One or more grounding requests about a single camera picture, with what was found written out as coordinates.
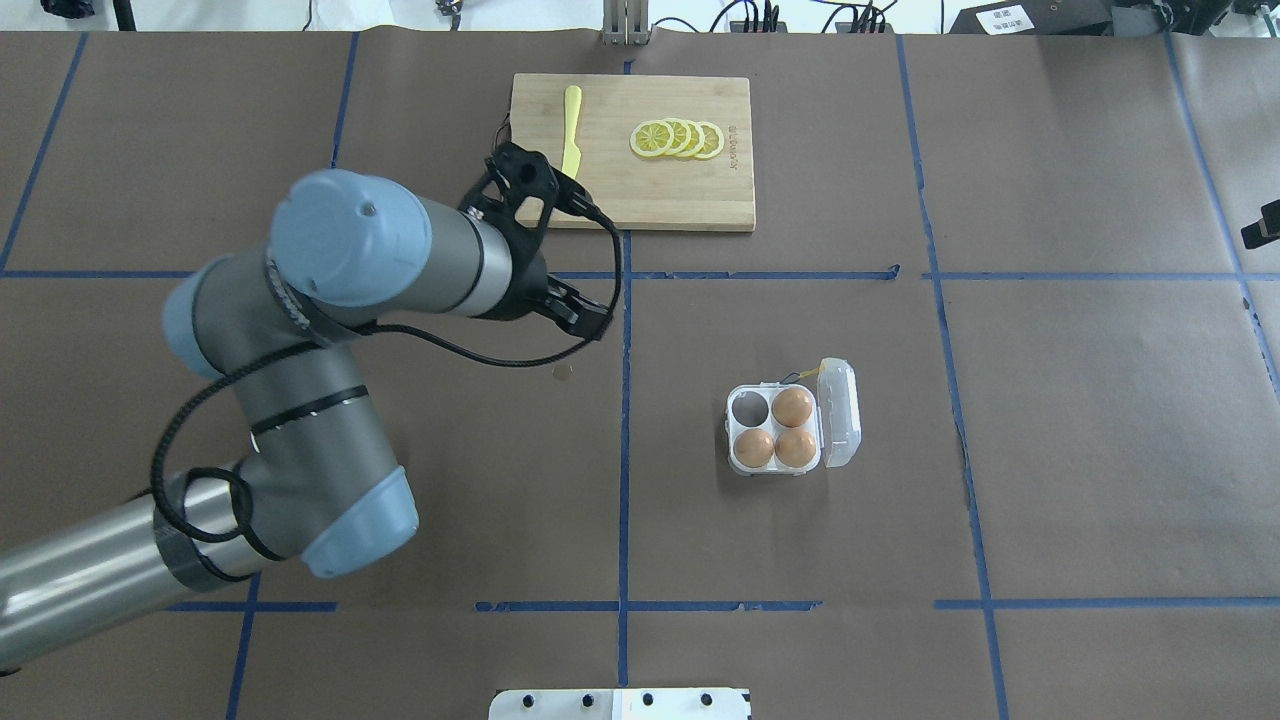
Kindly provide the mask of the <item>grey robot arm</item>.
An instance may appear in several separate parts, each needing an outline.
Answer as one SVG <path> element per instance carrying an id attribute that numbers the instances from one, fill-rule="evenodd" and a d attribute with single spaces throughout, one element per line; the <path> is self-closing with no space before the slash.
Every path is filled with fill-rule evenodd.
<path id="1" fill-rule="evenodd" d="M 607 332 L 608 304 L 550 274 L 541 242 L 562 211 L 621 233 L 589 192 L 540 156 L 493 158 L 457 208 L 393 181 L 314 172 L 282 200 L 268 238 L 210 261 L 166 299 L 163 329 L 207 386 L 164 427 L 147 488 L 87 521 L 3 553 L 3 674 L 195 594 L 300 559 L 343 577 L 406 544 L 420 519 L 351 351 L 376 334 L 512 366 L 390 313 Z"/>

